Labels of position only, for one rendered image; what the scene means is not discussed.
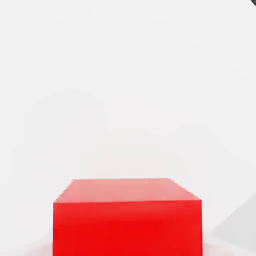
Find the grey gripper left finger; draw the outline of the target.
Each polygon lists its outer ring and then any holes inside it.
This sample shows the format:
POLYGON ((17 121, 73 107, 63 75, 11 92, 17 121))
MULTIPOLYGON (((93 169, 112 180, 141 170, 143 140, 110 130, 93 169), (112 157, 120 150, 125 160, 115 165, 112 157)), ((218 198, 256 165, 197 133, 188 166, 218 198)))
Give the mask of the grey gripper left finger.
POLYGON ((51 230, 36 242, 31 256, 53 256, 53 232, 51 230))

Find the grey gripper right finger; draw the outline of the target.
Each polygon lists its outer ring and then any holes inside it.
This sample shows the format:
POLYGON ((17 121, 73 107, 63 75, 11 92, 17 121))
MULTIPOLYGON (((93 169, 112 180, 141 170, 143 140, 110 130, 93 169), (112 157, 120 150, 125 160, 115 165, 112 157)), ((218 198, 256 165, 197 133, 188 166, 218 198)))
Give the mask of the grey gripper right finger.
POLYGON ((215 240, 203 241, 203 256, 223 256, 223 250, 215 240))

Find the small red cube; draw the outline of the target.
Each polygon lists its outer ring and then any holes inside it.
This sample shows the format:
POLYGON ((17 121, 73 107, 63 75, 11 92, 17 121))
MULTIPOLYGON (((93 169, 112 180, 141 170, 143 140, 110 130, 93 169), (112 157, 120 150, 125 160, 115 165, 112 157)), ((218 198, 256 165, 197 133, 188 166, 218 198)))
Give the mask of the small red cube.
POLYGON ((74 179, 53 203, 52 256, 203 256, 202 201, 169 178, 74 179))

